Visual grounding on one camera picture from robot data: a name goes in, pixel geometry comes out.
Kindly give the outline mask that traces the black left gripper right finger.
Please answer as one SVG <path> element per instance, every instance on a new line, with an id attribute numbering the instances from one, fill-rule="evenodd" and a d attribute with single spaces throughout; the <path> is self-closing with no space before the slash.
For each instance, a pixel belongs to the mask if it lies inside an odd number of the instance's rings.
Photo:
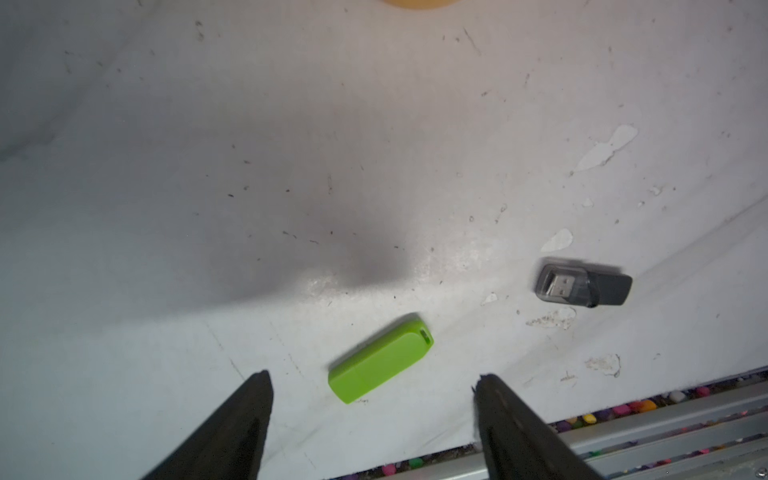
<path id="1" fill-rule="evenodd" d="M 491 479 L 601 478 L 497 375 L 481 376 L 473 393 Z"/>

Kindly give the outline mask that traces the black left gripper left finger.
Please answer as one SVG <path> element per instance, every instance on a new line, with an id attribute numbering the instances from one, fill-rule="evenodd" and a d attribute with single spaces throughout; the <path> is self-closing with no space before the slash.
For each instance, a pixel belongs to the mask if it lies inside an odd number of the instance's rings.
<path id="1" fill-rule="evenodd" d="M 147 479 L 256 479 L 274 391 L 268 371 L 252 374 Z"/>

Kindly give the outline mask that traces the green usb flash drive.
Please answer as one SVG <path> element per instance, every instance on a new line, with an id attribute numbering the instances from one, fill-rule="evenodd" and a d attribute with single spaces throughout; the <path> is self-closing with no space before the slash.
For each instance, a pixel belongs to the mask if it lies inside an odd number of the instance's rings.
<path id="1" fill-rule="evenodd" d="M 328 386 L 344 404 L 351 404 L 419 362 L 433 346 L 427 324 L 411 317 L 333 366 Z"/>

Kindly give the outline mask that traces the grey clear-cap usb drive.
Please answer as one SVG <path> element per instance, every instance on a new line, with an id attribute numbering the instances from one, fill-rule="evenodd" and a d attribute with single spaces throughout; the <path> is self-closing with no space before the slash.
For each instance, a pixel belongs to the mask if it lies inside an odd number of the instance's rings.
<path id="1" fill-rule="evenodd" d="M 546 264 L 534 292 L 548 303 L 585 308 L 621 306 L 626 302 L 633 282 L 631 276 L 621 272 L 582 265 Z"/>

